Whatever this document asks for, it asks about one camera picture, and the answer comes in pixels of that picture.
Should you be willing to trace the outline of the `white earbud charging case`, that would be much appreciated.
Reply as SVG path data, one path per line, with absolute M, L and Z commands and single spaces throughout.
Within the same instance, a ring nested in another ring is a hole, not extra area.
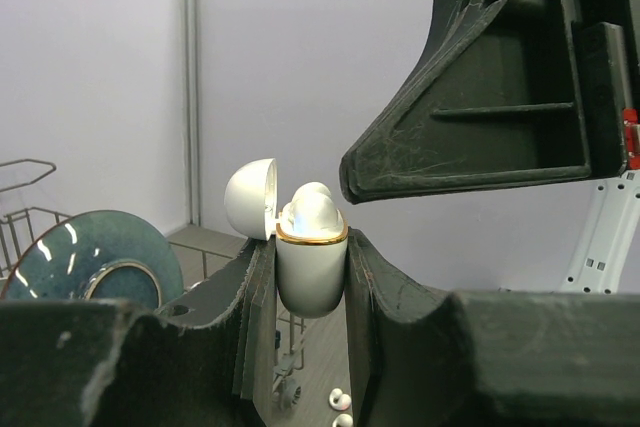
M 274 158 L 240 167 L 229 179 L 224 206 L 233 229 L 251 239 L 275 240 L 277 289 L 284 307 L 294 315 L 321 318 L 339 304 L 344 290 L 348 223 L 336 237 L 306 239 L 286 234 L 281 226 L 284 209 L 277 205 L 278 171 Z

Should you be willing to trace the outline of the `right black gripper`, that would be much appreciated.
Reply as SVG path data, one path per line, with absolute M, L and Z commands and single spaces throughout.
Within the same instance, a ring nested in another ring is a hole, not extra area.
M 639 0 L 433 0 L 416 66 L 339 179 L 358 204 L 638 167 Z

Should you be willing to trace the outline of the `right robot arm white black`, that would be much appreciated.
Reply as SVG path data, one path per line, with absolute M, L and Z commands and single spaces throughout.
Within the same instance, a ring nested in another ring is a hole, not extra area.
M 639 223 L 639 0 L 433 0 L 339 178 L 353 204 L 594 180 L 561 289 L 614 293 Z

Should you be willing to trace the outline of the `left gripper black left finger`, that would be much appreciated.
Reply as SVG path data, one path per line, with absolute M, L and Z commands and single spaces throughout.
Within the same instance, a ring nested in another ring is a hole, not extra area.
M 272 413 L 275 245 L 163 311 L 123 300 L 1 305 L 5 426 L 263 426 Z

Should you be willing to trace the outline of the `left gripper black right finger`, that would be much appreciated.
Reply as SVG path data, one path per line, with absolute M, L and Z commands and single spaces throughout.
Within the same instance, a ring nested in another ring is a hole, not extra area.
M 635 426 L 635 295 L 447 292 L 348 235 L 358 426 Z

